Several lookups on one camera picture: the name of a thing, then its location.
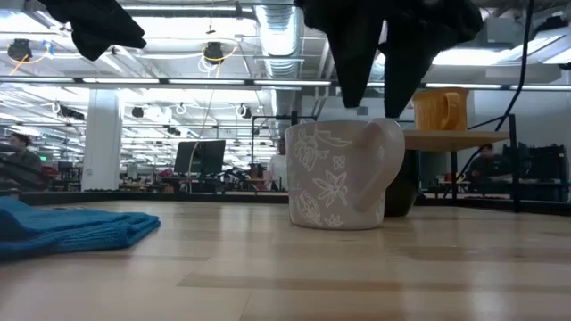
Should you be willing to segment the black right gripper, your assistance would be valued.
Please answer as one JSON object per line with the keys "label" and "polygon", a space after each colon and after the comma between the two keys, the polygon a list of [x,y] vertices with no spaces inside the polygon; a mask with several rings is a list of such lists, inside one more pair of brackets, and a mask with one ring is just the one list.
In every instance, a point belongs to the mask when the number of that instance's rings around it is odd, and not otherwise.
{"label": "black right gripper", "polygon": [[[448,45],[449,29],[466,42],[484,25],[471,0],[294,0],[294,5],[307,27],[327,35],[346,108],[360,105],[378,46],[385,56],[388,119],[400,117]],[[378,45],[387,21],[387,39]]]}

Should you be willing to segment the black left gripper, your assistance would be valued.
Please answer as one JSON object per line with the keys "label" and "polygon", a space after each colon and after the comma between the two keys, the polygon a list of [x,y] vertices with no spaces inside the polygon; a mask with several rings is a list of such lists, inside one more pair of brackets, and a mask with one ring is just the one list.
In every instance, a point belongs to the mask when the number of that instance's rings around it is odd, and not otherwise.
{"label": "black left gripper", "polygon": [[96,61],[110,46],[103,39],[103,23],[107,18],[115,45],[146,46],[144,30],[116,0],[38,1],[55,20],[71,25],[74,45],[90,61]]}

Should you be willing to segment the yellow translucent cup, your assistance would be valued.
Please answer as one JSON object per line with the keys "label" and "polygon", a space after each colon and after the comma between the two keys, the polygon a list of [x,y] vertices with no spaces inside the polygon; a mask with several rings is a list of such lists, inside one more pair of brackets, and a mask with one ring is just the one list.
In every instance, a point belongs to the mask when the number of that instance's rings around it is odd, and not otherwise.
{"label": "yellow translucent cup", "polygon": [[468,128],[466,88],[446,87],[414,94],[416,130],[458,130]]}

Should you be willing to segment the grey floral print mug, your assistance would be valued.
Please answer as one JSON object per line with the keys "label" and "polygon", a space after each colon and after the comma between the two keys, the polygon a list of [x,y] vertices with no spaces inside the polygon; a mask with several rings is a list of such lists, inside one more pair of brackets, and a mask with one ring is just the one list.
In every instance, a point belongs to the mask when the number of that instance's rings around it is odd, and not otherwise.
{"label": "grey floral print mug", "polygon": [[331,120],[285,131],[290,219],[324,230],[382,226],[385,192],[405,156],[393,119]]}

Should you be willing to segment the black mug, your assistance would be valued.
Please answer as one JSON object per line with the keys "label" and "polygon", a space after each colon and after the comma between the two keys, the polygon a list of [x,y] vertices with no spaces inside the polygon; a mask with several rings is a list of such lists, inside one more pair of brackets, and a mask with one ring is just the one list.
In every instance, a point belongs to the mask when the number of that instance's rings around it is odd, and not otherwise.
{"label": "black mug", "polygon": [[385,192],[385,217],[407,216],[417,199],[418,189],[418,152],[406,150],[401,169]]}

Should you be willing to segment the wooden shelf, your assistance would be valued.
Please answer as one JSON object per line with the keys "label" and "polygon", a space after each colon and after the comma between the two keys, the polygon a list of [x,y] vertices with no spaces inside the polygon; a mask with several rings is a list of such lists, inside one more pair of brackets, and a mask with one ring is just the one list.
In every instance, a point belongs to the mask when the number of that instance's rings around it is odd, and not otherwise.
{"label": "wooden shelf", "polygon": [[458,170],[458,152],[486,144],[509,139],[507,132],[472,130],[405,130],[405,145],[408,150],[419,152],[448,152],[451,157],[450,182],[451,199],[458,200],[458,180],[464,174],[469,163],[477,155],[472,155],[463,170]]}

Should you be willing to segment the long ceiling light strip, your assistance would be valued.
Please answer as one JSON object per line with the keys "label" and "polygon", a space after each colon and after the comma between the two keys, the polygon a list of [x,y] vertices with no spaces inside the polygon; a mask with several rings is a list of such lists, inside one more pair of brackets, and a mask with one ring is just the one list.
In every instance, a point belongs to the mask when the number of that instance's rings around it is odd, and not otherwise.
{"label": "long ceiling light strip", "polygon": [[332,81],[298,79],[223,78],[60,78],[0,76],[1,83],[105,84],[105,85],[197,85],[197,86],[332,86]]}
{"label": "long ceiling light strip", "polygon": [[570,85],[500,85],[500,84],[460,84],[460,83],[425,83],[424,88],[459,87],[472,90],[499,90],[499,91],[537,91],[537,92],[571,92]]}

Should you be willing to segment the black ceiling device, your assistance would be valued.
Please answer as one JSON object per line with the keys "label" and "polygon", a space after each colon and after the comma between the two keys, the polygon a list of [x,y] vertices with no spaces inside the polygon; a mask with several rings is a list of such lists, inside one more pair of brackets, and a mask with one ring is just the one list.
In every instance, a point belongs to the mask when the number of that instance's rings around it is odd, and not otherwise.
{"label": "black ceiling device", "polygon": [[224,59],[224,53],[220,42],[209,42],[203,51],[203,58],[212,65],[221,64]]}
{"label": "black ceiling device", "polygon": [[29,47],[29,40],[24,38],[15,38],[13,42],[8,45],[7,54],[15,61],[29,61],[32,57],[32,51]]}

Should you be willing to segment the white pillar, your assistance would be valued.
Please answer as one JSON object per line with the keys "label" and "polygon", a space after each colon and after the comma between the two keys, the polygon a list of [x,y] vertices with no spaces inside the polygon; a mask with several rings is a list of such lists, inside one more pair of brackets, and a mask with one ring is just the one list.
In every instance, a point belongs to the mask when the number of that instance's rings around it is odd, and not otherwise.
{"label": "white pillar", "polygon": [[82,191],[118,188],[123,114],[124,102],[118,90],[90,90]]}

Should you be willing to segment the dark background monitor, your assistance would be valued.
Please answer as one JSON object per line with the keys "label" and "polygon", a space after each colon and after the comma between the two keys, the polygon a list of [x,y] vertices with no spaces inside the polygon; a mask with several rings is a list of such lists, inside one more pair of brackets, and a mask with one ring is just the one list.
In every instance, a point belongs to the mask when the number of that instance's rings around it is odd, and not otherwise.
{"label": "dark background monitor", "polygon": [[173,171],[178,174],[195,173],[200,177],[219,174],[224,163],[226,142],[210,140],[178,144]]}

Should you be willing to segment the person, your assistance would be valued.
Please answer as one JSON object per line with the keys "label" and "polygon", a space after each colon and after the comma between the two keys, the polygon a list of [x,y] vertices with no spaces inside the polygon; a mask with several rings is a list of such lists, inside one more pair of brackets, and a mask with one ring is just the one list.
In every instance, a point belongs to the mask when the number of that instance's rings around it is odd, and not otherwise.
{"label": "person", "polygon": [[287,158],[286,141],[280,139],[277,143],[277,153],[273,155],[268,165],[269,189],[271,191],[282,192],[287,190]]}
{"label": "person", "polygon": [[484,145],[467,169],[466,177],[470,182],[484,182],[503,179],[511,175],[508,158],[494,151],[492,144]]}
{"label": "person", "polygon": [[10,146],[13,152],[0,157],[0,190],[41,191],[45,189],[41,160],[29,150],[29,144],[30,140],[27,136],[12,133]]}

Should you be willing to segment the blue folded cloth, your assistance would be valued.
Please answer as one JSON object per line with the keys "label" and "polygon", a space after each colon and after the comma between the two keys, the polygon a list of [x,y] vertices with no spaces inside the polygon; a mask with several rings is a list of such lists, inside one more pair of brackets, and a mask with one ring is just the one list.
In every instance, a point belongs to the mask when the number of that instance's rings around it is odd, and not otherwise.
{"label": "blue folded cloth", "polygon": [[160,225],[158,217],[146,213],[40,209],[0,197],[0,262],[128,248]]}

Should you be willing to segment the silver ceiling duct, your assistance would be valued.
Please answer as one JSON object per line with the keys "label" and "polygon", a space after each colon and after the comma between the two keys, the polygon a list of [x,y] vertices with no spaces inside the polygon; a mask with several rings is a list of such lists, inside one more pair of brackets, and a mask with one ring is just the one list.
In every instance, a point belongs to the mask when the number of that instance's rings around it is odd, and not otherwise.
{"label": "silver ceiling duct", "polygon": [[299,78],[302,16],[298,8],[287,0],[277,0],[277,4],[256,5],[254,12],[259,22],[261,49],[263,55],[267,56],[264,61],[267,78]]}

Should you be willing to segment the black background rig frame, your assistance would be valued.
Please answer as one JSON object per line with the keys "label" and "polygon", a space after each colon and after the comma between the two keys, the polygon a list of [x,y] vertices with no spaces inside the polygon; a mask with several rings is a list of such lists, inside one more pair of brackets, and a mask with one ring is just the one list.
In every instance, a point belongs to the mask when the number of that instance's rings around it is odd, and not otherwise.
{"label": "black background rig frame", "polygon": [[275,122],[286,121],[289,127],[297,125],[301,120],[310,119],[311,121],[317,121],[317,116],[302,116],[297,111],[291,111],[289,114],[278,114],[273,116],[252,116],[252,124],[250,131],[251,140],[251,161],[254,161],[254,139],[258,135],[258,132],[262,129],[270,130],[265,123],[268,120],[274,120]]}

